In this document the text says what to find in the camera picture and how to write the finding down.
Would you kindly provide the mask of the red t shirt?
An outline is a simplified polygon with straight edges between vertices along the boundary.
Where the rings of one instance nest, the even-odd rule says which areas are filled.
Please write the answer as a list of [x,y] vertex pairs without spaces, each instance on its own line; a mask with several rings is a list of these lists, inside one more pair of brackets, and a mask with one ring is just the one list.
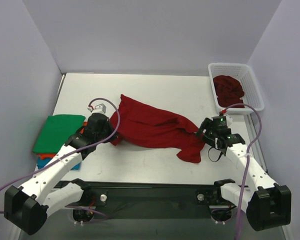
[[201,162],[205,143],[195,136],[199,128],[188,118],[123,94],[120,96],[118,112],[120,124],[117,138],[111,141],[112,145],[127,141],[144,148],[175,148],[179,149],[176,156],[180,160],[193,164]]

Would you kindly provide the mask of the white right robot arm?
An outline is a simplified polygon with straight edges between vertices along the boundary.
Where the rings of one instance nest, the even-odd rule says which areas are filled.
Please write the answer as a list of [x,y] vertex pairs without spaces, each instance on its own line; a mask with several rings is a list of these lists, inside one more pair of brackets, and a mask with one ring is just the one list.
[[211,192],[217,204],[229,201],[247,217],[255,231],[263,231],[291,222],[292,193],[286,185],[279,185],[248,152],[240,134],[233,134],[224,115],[205,118],[195,134],[208,146],[220,151],[242,174],[244,183],[237,185],[222,180]]

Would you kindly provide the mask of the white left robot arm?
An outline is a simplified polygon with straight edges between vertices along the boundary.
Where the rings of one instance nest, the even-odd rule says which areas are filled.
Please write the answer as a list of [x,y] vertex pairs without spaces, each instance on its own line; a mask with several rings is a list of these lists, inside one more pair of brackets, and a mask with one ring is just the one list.
[[80,164],[97,145],[110,142],[118,130],[103,113],[93,113],[62,145],[51,163],[34,172],[19,187],[4,193],[4,218],[28,235],[38,232],[48,217],[69,204],[85,206],[91,201],[89,186],[81,179],[53,190],[57,183]]

